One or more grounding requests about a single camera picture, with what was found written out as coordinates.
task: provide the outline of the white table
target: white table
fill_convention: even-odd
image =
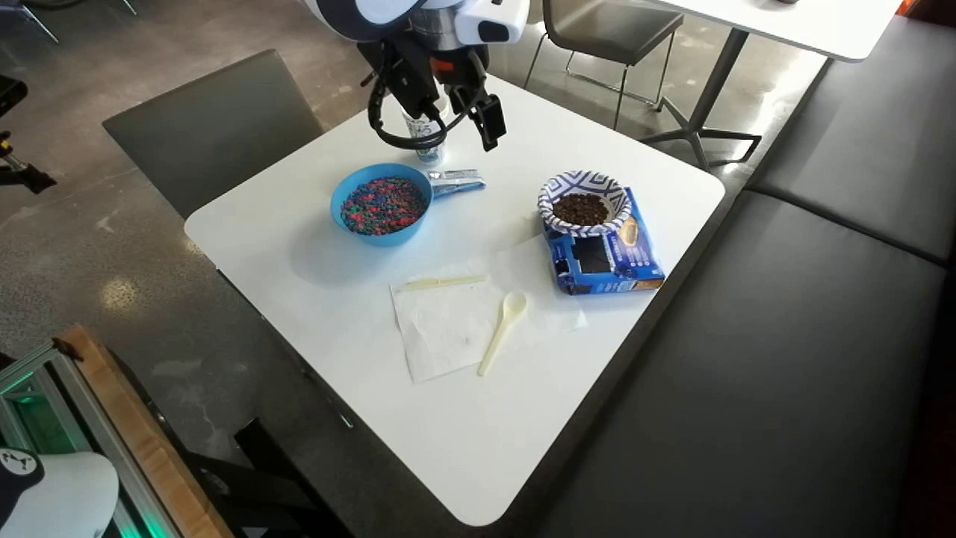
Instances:
[[[560,171],[604,171],[628,183],[670,271],[712,219],[722,186],[658,149],[489,81],[509,114],[492,153],[462,122],[445,168],[479,168],[486,192],[440,199],[419,235],[371,247],[330,219],[334,183],[373,162],[407,162],[353,117],[185,220],[188,235],[358,413],[358,419],[462,524],[501,516],[572,413],[658,294],[564,295],[534,234],[534,198]],[[531,300],[492,374],[459,370],[413,383],[388,283],[522,246],[495,280]]]
[[[688,137],[695,162],[709,168],[703,153],[703,137],[722,137],[722,140],[751,140],[746,153],[740,158],[719,158],[715,164],[725,162],[746,162],[754,149],[758,147],[758,135],[746,132],[722,132],[722,129],[704,129],[712,107],[736,65],[736,60],[745,52],[745,43],[751,34],[788,43],[806,52],[818,52],[836,60],[866,60],[876,49],[879,37],[893,20],[893,11],[900,8],[900,0],[799,0],[799,2],[778,2],[778,0],[655,0],[670,8],[682,8],[690,14],[703,14],[719,23],[728,23],[731,34],[725,37],[725,46],[716,58],[716,65],[690,114],[678,114],[670,101],[670,114],[675,114],[678,129],[649,137],[646,143],[675,140]]]

